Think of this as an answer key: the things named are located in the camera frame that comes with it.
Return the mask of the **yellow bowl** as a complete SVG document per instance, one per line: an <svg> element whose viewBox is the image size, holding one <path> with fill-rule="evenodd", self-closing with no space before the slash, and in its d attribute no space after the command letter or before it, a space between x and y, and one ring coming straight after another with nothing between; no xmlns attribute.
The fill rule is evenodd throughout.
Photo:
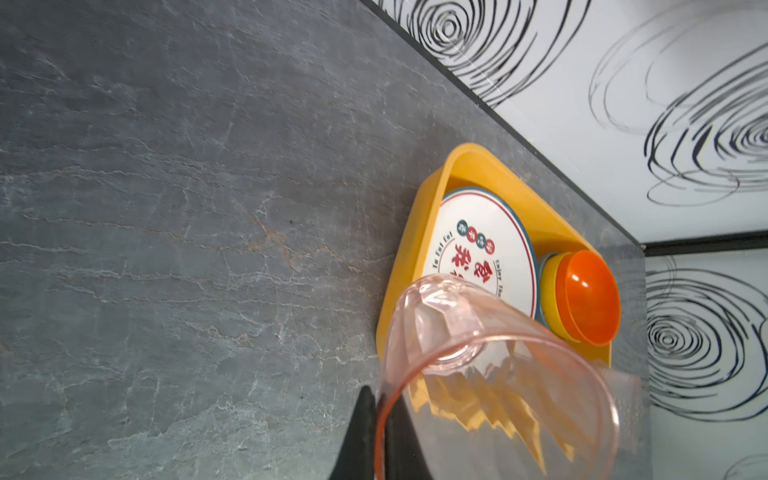
<svg viewBox="0 0 768 480"><path fill-rule="evenodd" d="M542 310L549 330L562 339L580 343L573 320L565 310L560 310L558 301L558 272L572 255L572 252L553 254L547 261L542 274Z"/></svg>

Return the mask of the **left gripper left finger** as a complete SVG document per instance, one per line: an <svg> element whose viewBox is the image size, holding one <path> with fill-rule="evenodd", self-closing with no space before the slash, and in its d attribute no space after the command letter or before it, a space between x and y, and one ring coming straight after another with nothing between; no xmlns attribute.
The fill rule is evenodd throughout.
<svg viewBox="0 0 768 480"><path fill-rule="evenodd" d="M369 386L363 386L329 480L373 480L376 398Z"/></svg>

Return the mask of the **orange bowl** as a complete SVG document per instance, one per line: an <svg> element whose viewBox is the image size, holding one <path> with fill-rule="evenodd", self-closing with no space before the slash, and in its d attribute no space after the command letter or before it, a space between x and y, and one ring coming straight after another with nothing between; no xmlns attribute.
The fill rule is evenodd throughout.
<svg viewBox="0 0 768 480"><path fill-rule="evenodd" d="M556 273L555 299L561 323L578 342L602 347L617 335L620 294L616 280L596 253L566 253Z"/></svg>

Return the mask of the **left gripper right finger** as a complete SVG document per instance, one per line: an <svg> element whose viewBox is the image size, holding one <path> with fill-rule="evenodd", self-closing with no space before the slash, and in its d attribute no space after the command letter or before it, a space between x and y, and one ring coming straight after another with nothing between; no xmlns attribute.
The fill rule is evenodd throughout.
<svg viewBox="0 0 768 480"><path fill-rule="evenodd" d="M432 480L403 397L387 416L384 428L384 478Z"/></svg>

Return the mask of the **pink translucent cup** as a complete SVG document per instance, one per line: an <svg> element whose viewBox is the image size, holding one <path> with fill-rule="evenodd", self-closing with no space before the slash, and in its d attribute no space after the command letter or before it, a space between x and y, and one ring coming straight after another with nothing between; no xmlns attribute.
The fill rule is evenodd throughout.
<svg viewBox="0 0 768 480"><path fill-rule="evenodd" d="M448 275L409 285L383 353L375 474L384 428L407 405L433 479L606 479L619 444L599 369L535 320Z"/></svg>

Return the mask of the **blue bowl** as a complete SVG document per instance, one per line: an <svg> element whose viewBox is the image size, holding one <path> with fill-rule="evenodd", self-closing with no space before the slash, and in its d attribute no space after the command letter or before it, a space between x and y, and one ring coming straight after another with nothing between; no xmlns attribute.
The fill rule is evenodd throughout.
<svg viewBox="0 0 768 480"><path fill-rule="evenodd" d="M544 267L547 263L547 261L553 256L553 253L549 253L542 256L536 257L537 262L537 271L536 271L536 281L537 281L537 305L536 305L536 313L534 319L543 325L545 328L548 328L546 319L543 314L542 310L542 274Z"/></svg>

